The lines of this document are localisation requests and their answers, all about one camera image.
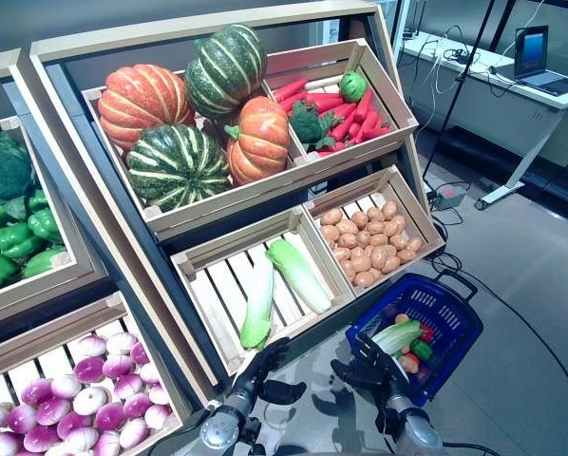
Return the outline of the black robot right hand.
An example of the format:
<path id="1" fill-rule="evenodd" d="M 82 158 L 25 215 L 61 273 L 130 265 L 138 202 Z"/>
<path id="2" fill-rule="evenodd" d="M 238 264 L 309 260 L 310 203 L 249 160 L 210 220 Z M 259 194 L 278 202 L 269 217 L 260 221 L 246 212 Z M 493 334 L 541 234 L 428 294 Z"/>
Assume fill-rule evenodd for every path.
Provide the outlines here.
<path id="1" fill-rule="evenodd" d="M 357 390 L 368 390 L 375 405 L 383 408 L 396 395 L 409 396 L 408 380 L 394 363 L 364 332 L 356 335 L 356 347 L 349 364 L 332 359 L 334 373 Z"/>

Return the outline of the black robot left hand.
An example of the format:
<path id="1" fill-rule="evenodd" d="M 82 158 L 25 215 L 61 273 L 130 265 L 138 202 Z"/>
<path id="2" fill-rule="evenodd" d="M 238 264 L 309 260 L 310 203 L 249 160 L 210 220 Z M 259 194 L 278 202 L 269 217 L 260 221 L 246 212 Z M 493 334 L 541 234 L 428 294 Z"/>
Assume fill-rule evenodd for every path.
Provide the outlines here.
<path id="1" fill-rule="evenodd" d="M 307 389 L 305 382 L 292 385 L 277 380 L 267 380 L 270 371 L 278 368 L 289 349 L 289 337 L 283 337 L 260 351 L 233 384 L 232 393 L 244 393 L 253 410 L 256 400 L 276 405 L 291 405 L 302 397 Z"/>

